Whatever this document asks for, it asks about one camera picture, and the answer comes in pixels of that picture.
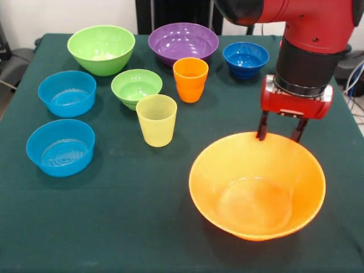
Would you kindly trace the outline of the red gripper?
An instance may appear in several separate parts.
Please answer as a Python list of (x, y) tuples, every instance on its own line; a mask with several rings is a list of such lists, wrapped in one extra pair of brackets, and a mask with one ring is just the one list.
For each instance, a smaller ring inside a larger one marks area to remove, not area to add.
[(300, 117), (298, 125), (294, 128), (290, 139), (300, 142), (308, 119), (322, 119), (329, 111), (333, 102), (333, 87), (327, 85), (324, 92), (318, 97), (300, 97), (284, 92), (274, 83), (273, 75), (265, 75), (262, 82), (260, 106), (262, 115), (259, 121), (256, 138), (265, 140), (268, 131), (269, 112)]

